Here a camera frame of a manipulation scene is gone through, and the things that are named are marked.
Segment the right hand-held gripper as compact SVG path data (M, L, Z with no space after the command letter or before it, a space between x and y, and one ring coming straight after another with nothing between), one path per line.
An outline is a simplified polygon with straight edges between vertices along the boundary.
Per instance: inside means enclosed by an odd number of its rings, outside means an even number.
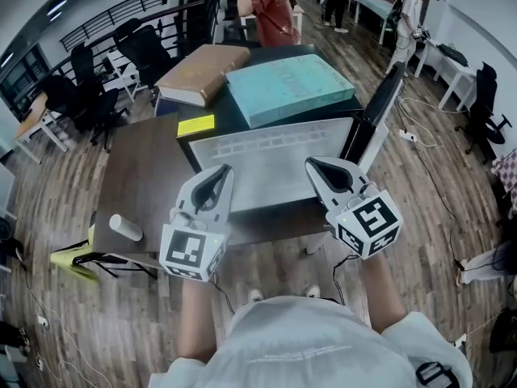
M392 197L380 191L353 162L310 157L305 171L326 208L332 236L366 260L393 244L403 218Z

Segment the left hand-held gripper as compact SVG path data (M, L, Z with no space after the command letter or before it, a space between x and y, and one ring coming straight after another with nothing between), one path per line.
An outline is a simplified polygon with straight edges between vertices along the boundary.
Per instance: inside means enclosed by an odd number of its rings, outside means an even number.
M167 273L210 281L230 237L233 182L233 168L222 164L201 171L181 187L170 223L162 228L159 263Z

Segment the white plastic grid tray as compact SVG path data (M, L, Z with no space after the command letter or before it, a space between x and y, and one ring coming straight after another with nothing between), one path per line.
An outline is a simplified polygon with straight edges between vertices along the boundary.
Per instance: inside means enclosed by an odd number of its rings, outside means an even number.
M255 131L234 137L224 137L213 147L213 157L222 158L232 154L244 154L284 146L322 145L324 150L332 148L328 132L322 130L272 130Z

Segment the black and white appliance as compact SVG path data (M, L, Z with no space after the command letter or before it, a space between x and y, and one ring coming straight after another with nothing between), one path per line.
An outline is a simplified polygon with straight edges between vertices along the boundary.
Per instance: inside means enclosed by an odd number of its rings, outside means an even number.
M305 172L308 157L333 157L351 161L368 172L388 129L385 125L401 88L403 69L396 65L374 92L366 106L353 96L252 129L247 124L226 83L206 108L179 106L179 122L193 121L188 130L178 131L178 142L194 172L228 164L234 170L233 213L264 209L316 199ZM297 145L232 154L214 158L213 147L224 137L255 131L322 130L328 132L332 148Z

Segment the person's left forearm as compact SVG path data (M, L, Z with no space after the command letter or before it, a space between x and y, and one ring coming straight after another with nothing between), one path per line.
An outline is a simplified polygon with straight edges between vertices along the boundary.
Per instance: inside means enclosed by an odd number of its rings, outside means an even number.
M178 356L207 364L216 353L216 327L212 312L212 287L184 280L178 330Z

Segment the person's right forearm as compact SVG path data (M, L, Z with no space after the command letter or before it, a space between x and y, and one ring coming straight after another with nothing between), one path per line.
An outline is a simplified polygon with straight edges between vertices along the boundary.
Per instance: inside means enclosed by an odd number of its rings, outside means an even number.
M381 334L406 315L401 295L393 280L386 257L380 253L361 262L368 313L372 328Z

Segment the white cylinder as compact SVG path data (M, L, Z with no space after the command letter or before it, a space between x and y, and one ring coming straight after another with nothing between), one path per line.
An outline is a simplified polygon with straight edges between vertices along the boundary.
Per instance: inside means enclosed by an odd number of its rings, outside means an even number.
M113 214L110 217L109 226L117 234L120 234L134 242L139 242L144 236L143 230L139 226L128 221L119 214Z

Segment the teal hardcover book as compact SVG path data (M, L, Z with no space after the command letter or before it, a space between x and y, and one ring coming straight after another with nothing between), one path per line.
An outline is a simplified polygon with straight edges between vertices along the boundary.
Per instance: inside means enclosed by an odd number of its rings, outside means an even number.
M289 57L226 74L229 91L250 128L348 101L354 86L316 54Z

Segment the brown hardcover book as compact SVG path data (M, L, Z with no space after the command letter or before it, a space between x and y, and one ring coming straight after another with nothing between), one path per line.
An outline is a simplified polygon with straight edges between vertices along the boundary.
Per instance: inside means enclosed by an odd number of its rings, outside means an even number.
M164 74L156 86L162 98L205 107L226 83L225 75L249 60L246 47L204 44Z

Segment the black office chair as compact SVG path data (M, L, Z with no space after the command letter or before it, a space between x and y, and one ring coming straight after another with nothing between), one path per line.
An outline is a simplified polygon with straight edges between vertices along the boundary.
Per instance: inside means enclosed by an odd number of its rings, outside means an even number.
M79 132L86 130L86 101L69 78L49 75L41 83L41 89L47 95L48 110L70 118Z
M71 52L71 64L77 83L78 94L84 106L83 117L94 131L90 143L95 146L104 135L103 149L110 152L108 141L111 133L127 123L123 115L130 116L127 108L117 109L119 91L103 88L102 79L95 74L93 50L84 43L75 46Z
M153 26L142 25L139 19L121 24L115 30L114 40L118 50L136 66L141 82L149 89L175 64Z
M482 165L496 159L490 143L503 145L505 137L502 134L502 129L506 125L512 128L511 122L504 115L502 115L500 124L495 124L492 120L495 95L498 89L497 77L495 69L482 62L482 68L477 70L476 74L476 98L469 109L469 122L466 126L455 127L456 132L461 130L465 136L470 138L469 147L465 151L466 154L470 154L474 146L479 147L483 156Z

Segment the yellow green plastic object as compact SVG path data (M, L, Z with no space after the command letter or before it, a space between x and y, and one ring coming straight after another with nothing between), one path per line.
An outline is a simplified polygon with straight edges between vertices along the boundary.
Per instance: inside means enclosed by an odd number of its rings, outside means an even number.
M93 239L95 234L95 225L92 224L88 229L88 238L82 242L76 243L66 249L54 251L50 255L50 262L59 268L68 272L72 276L89 282L96 283L98 275L89 268L83 266L93 256Z

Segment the pink checkered cloth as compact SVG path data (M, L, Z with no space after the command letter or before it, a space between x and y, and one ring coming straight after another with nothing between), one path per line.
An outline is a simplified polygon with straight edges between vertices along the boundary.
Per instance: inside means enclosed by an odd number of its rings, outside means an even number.
M517 148L496 158L492 162L491 172L502 183L502 198L510 199L510 208L503 214L512 219L517 216Z

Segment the black flat device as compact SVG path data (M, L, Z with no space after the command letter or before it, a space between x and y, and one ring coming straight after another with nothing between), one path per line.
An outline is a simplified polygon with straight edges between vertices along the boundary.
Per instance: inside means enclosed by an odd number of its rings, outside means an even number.
M448 57L450 59L452 59L453 61L459 63L460 65L462 65L463 67L467 67L469 65L466 57L464 56L463 53L455 50L454 48L450 47L450 46L447 46L445 44L439 44L437 46L437 49L445 56L445 57Z

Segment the teal top desk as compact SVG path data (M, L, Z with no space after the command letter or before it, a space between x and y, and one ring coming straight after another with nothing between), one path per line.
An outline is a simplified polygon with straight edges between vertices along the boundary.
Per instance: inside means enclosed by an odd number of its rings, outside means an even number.
M384 43L385 30L388 23L389 15L392 12L393 4L386 0L354 0L356 3L355 6L355 18L354 23L359 23L359 15L360 10L364 7L372 11L376 16L378 16L382 21L382 28L380 32L380 37L378 40L378 44L380 46Z

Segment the wooden desk with white legs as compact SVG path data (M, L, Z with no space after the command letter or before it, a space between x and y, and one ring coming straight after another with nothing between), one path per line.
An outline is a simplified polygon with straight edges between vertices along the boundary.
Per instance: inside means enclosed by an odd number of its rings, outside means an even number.
M69 148L67 145L46 125L45 117L48 117L56 126L57 120L53 113L47 108L46 103L48 96L41 92L38 94L29 107L27 117L19 125L15 136L16 145L34 162L41 164L41 158L35 155L27 146L30 141L30 136L41 130L61 151L66 153Z

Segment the black metal railing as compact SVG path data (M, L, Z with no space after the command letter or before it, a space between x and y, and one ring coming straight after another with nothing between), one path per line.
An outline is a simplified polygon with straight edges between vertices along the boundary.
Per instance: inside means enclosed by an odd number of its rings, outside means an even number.
M47 73L70 74L69 53L79 44L103 54L113 46L109 33L139 18L162 25L161 38L172 56L205 42L212 13L207 0L52 0L37 12L0 56L0 100L16 120L33 99Z

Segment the black table leg frame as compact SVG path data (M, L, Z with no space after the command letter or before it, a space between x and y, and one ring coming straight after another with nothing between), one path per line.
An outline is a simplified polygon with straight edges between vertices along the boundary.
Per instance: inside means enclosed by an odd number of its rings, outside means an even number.
M103 271L107 272L112 277L118 278L115 271L120 272L144 272L149 277L157 279L158 276L155 272L151 272L151 267L145 267L143 264L137 261L131 261L124 259L121 256L109 255L104 253L91 252L86 255L80 255L74 257L72 266L83 267L85 264L93 263Z

